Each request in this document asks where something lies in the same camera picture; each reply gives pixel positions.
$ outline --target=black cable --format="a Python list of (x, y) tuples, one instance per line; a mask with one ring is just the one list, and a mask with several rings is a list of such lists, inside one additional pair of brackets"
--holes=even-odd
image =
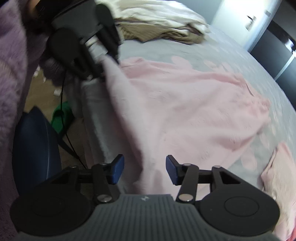
[(66, 73), (67, 73), (67, 71), (65, 70), (65, 75), (64, 75), (64, 79), (63, 79), (63, 83), (62, 83), (62, 91), (61, 91), (61, 112), (62, 112), (61, 118), (62, 118), (62, 125), (63, 125), (63, 129), (65, 131), (65, 135), (66, 135), (66, 137), (68, 139), (68, 142), (69, 142), (69, 144), (70, 144), (73, 152), (75, 153), (75, 155), (77, 156), (78, 160), (83, 165), (83, 167), (86, 169), (85, 165), (82, 163), (82, 161), (80, 160), (80, 157), (77, 155), (74, 147), (72, 146), (72, 143), (70, 142), (70, 139), (68, 137), (67, 131), (65, 130), (65, 126), (64, 126), (64, 119), (63, 119), (64, 113), (63, 113), (62, 105), (63, 105), (63, 91), (64, 91), (64, 84), (65, 84), (65, 79), (66, 79)]

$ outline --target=white door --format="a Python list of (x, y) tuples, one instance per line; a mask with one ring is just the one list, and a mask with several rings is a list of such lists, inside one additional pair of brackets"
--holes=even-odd
[[(242, 47), (247, 45), (248, 40), (255, 32), (259, 32), (268, 20), (268, 15), (272, 11), (274, 2), (278, 0), (224, 0), (218, 9), (212, 26), (222, 30), (233, 38)], [(256, 17), (249, 28), (251, 18)]]

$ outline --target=gray ribbed panel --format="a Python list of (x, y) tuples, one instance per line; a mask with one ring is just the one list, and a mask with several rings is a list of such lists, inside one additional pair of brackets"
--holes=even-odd
[(24, 233), (15, 241), (278, 241), (271, 233), (234, 237), (217, 231), (193, 205), (173, 201), (170, 195), (122, 194), (112, 204), (97, 206), (89, 220), (71, 233), (40, 238)]

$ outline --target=person's hand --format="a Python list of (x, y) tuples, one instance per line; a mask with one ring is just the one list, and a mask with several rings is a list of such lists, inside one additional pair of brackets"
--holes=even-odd
[(40, 0), (29, 0), (28, 1), (28, 13), (31, 18), (37, 18), (37, 11), (35, 9), (36, 5), (39, 3)]

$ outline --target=gray wall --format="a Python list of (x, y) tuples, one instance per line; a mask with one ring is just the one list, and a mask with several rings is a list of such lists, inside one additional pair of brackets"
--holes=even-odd
[(222, 0), (176, 0), (205, 18), (211, 24)]
[(272, 20), (296, 40), (296, 11), (289, 3), (282, 1)]

